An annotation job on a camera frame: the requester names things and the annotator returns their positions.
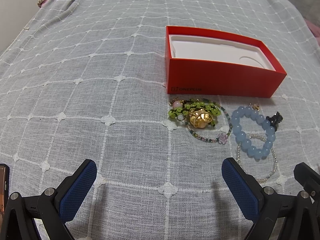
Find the red cardboard box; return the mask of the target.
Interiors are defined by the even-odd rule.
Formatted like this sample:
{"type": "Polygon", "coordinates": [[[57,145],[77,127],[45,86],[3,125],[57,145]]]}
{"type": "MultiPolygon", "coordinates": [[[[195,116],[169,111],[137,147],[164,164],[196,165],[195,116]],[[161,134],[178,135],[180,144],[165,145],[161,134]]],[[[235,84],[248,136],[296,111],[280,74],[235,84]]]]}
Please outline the red cardboard box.
{"type": "Polygon", "coordinates": [[[167,26],[167,93],[270,98],[287,73],[255,38],[213,29],[167,26]]]}

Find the grey checked bed blanket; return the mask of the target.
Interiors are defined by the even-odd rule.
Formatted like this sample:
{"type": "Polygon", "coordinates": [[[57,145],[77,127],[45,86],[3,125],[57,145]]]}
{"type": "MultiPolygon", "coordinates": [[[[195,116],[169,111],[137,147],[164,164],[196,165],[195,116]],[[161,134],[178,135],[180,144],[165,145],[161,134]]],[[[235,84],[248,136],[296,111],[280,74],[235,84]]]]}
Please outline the grey checked bed blanket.
{"type": "Polygon", "coordinates": [[[34,196],[95,161],[76,239],[243,239],[252,225],[221,176],[235,139],[202,142],[168,118],[168,25],[263,41],[287,72],[272,98],[211,100],[283,116],[276,159],[240,154],[278,193],[302,189],[298,163],[319,170],[319,46],[288,0],[52,0],[1,56],[1,162],[10,192],[34,196]]]}

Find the purple pillow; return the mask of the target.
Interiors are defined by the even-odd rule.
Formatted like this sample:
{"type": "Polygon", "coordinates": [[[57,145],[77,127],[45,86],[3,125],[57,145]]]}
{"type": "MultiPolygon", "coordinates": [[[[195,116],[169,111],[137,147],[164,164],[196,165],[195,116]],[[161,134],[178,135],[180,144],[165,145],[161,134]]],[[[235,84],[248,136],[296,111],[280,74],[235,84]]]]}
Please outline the purple pillow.
{"type": "Polygon", "coordinates": [[[316,38],[318,45],[320,46],[320,27],[314,25],[313,23],[311,23],[306,19],[305,19],[305,22],[308,28],[310,29],[310,31],[312,32],[312,34],[314,35],[314,37],[316,38]]]}

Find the gold earring with chain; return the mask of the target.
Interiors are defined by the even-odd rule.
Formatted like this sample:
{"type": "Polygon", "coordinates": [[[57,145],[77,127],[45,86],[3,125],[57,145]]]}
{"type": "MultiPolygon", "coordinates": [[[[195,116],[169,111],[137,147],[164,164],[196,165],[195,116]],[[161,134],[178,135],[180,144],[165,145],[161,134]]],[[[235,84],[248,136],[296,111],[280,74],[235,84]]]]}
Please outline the gold earring with chain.
{"type": "Polygon", "coordinates": [[[260,106],[256,103],[250,103],[249,107],[251,107],[255,111],[260,111],[260,106]]]}

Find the black hair claw clip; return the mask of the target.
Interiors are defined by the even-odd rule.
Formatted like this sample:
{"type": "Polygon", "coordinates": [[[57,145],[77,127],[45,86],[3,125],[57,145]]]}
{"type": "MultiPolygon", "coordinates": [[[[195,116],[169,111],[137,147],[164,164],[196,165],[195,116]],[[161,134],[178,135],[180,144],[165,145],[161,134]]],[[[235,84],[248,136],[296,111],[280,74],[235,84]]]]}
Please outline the black hair claw clip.
{"type": "Polygon", "coordinates": [[[266,116],[266,120],[268,120],[270,122],[270,126],[277,131],[279,124],[283,121],[283,116],[279,112],[276,112],[273,116],[266,116]]]}

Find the brown object at edge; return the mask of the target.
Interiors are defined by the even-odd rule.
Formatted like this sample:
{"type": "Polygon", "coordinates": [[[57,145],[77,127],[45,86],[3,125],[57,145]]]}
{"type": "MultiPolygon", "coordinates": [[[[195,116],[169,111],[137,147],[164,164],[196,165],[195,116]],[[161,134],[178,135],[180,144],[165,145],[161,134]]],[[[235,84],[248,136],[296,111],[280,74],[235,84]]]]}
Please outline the brown object at edge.
{"type": "Polygon", "coordinates": [[[9,172],[8,165],[0,164],[0,195],[1,195],[1,215],[4,215],[5,207],[9,197],[9,172]]]}

